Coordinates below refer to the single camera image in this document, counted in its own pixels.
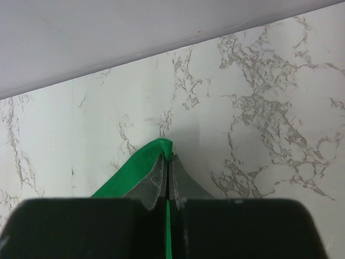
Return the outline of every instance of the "marble wall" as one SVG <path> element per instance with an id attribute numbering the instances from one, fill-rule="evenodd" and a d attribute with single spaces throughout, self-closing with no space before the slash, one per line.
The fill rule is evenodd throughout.
<path id="1" fill-rule="evenodd" d="M 345 4 L 0 101 L 0 226 L 22 199 L 90 196 L 171 139 L 217 197 L 287 197 L 345 252 Z"/>

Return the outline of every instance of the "green plastic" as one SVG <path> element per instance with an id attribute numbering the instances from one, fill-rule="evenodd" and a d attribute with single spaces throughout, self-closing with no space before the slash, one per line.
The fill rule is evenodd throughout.
<path id="1" fill-rule="evenodd" d="M 173 155 L 173 142 L 159 138 L 146 144 L 135 152 L 92 197 L 121 197 L 136 186 L 153 168 L 158 156 L 164 153 L 169 162 Z M 170 206 L 166 207 L 165 256 L 171 259 Z"/>

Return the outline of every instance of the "white ceiling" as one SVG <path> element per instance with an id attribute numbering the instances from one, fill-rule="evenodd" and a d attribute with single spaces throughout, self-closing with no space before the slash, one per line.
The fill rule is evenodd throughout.
<path id="1" fill-rule="evenodd" d="M 344 0 L 0 0 L 0 99 Z"/>

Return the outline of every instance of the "black object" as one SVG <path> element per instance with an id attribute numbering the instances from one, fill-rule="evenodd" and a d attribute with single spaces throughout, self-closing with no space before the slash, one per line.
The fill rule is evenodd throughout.
<path id="1" fill-rule="evenodd" d="M 160 156 L 124 198 L 23 202 L 2 232 L 0 258 L 164 258 L 166 199 L 173 259 L 327 258 L 300 203 L 211 199 L 176 155 L 169 164 Z"/>

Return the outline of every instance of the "green strap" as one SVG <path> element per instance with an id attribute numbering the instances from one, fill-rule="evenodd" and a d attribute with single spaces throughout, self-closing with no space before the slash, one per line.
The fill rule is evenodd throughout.
<path id="1" fill-rule="evenodd" d="M 173 142 L 169 139 L 159 138 L 146 144 L 135 152 L 129 160 L 91 197 L 121 197 L 136 186 L 153 168 L 158 156 L 164 153 L 169 162 L 173 155 Z M 166 207 L 166 237 L 165 256 L 172 259 L 170 206 L 167 200 Z"/>

